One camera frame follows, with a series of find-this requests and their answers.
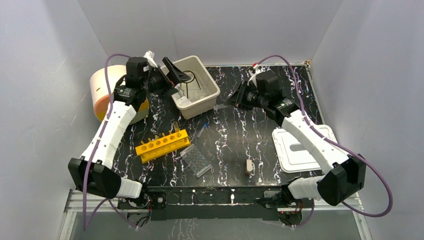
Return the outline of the black wire ring stand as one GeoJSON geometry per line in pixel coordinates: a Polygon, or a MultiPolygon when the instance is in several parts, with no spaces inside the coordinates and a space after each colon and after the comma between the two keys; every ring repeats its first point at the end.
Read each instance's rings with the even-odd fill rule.
{"type": "Polygon", "coordinates": [[[185,71],[183,71],[183,73],[190,73],[190,74],[192,74],[192,78],[191,78],[190,80],[187,80],[187,81],[184,81],[184,82],[183,82],[183,83],[185,84],[185,93],[186,93],[186,97],[187,97],[187,98],[189,98],[189,88],[188,88],[188,84],[189,84],[189,83],[191,83],[191,82],[195,81],[195,82],[196,82],[196,84],[197,84],[197,86],[198,86],[198,88],[199,88],[200,90],[201,90],[202,88],[201,88],[200,83],[199,83],[199,81],[198,81],[198,79],[197,79],[197,77],[196,77],[196,74],[195,74],[193,71],[185,70],[185,71]]]}

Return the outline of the beige plastic tub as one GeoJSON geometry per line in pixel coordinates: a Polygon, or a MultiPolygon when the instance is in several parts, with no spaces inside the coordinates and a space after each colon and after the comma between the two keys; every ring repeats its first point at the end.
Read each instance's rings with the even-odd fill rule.
{"type": "MultiPolygon", "coordinates": [[[[199,89],[196,81],[188,84],[188,99],[192,104],[185,108],[179,108],[177,100],[180,96],[178,95],[178,90],[173,88],[173,93],[169,97],[171,97],[171,103],[179,109],[183,118],[188,120],[212,110],[217,103],[221,90],[198,56],[187,56],[174,61],[173,64],[181,71],[189,70],[194,72],[201,86],[201,89],[199,89]]],[[[188,72],[185,74],[191,78],[193,77],[188,72]]]]}

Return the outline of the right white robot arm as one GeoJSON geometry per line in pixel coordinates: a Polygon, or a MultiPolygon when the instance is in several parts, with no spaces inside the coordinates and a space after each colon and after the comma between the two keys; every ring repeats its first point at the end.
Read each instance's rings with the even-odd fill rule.
{"type": "Polygon", "coordinates": [[[280,79],[271,71],[243,80],[225,102],[241,110],[261,108],[268,118],[294,136],[319,164],[323,175],[295,178],[282,185],[282,202],[295,207],[301,199],[322,199],[337,206],[364,187],[366,165],[316,134],[307,124],[300,104],[284,96],[280,79]]]}

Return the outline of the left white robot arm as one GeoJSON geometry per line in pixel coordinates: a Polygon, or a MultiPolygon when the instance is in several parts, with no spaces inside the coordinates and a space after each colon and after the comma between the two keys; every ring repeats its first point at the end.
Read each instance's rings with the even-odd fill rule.
{"type": "Polygon", "coordinates": [[[109,97],[105,117],[87,148],[80,157],[71,158],[67,166],[76,189],[83,193],[84,202],[87,194],[92,194],[105,199],[127,199],[137,208],[149,203],[147,187],[119,176],[112,166],[121,139],[147,96],[174,94],[176,85],[191,79],[167,57],[162,62],[167,73],[151,57],[128,57],[125,73],[114,85],[109,77],[112,67],[105,64],[103,74],[109,97]]]}

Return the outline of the yellow test tube rack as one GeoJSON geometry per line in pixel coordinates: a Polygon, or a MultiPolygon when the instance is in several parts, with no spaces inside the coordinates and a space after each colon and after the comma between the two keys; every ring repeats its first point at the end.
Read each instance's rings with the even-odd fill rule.
{"type": "Polygon", "coordinates": [[[191,145],[189,135],[185,129],[177,129],[163,134],[161,137],[149,139],[135,148],[135,153],[143,164],[165,156],[171,152],[191,145]]]}

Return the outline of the white orange cylindrical device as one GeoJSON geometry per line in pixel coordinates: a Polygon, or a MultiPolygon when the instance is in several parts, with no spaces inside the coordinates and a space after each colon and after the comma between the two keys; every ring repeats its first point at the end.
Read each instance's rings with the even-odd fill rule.
{"type": "MultiPolygon", "coordinates": [[[[116,82],[126,74],[126,67],[124,65],[111,65],[107,68],[108,82],[111,91],[114,90],[116,82]]],[[[106,84],[105,69],[102,68],[96,71],[90,78],[90,92],[93,105],[93,112],[96,118],[102,122],[110,102],[109,92],[106,84]]],[[[137,114],[130,122],[130,125],[146,119],[149,115],[150,104],[146,99],[139,107],[137,114]]]]}

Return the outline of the white tub lid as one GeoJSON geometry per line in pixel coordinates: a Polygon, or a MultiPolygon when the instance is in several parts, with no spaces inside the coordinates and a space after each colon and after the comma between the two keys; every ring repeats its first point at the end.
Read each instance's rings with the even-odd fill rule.
{"type": "Polygon", "coordinates": [[[321,169],[305,147],[286,130],[282,128],[274,129],[272,140],[283,172],[299,173],[321,169]]]}

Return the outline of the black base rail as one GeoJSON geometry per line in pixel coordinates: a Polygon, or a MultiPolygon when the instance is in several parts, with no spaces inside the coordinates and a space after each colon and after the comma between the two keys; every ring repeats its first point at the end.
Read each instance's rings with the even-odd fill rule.
{"type": "Polygon", "coordinates": [[[120,198],[118,208],[147,210],[152,221],[260,219],[298,225],[312,201],[294,199],[283,186],[150,186],[137,198],[120,198]]]}

